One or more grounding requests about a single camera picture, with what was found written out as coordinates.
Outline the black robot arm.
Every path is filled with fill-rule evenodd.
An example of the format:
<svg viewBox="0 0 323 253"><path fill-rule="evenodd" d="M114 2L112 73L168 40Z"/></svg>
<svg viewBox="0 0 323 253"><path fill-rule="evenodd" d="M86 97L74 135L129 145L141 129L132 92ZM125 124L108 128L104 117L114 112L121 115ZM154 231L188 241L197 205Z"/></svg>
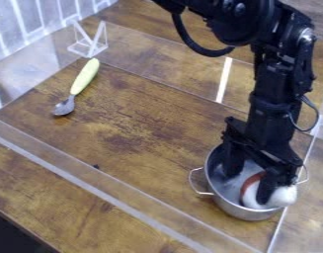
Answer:
<svg viewBox="0 0 323 253"><path fill-rule="evenodd" d="M263 206L277 190L295 184L301 166L288 142L299 130L300 106L309 103L304 94L315 80L312 21L279 0L152 1L169 12L176 32L196 53L217 57L248 45L255 54L248 119L225 119L221 164L227 177L241 172L247 158L263 167L255 194L255 203ZM185 10L201 17L224 48L207 49L192 40L180 19Z"/></svg>

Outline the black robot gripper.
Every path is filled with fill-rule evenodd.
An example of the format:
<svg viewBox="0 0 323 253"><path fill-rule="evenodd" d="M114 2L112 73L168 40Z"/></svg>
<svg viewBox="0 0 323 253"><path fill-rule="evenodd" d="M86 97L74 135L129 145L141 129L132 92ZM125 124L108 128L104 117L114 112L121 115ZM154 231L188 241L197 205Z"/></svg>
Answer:
<svg viewBox="0 0 323 253"><path fill-rule="evenodd" d="M225 119L223 132L223 173L227 178L240 174L251 158L265 170L260 179L256 201L260 205L295 203L295 172L301 160L289 147L300 102L272 103L249 96L249 114L243 122Z"/></svg>

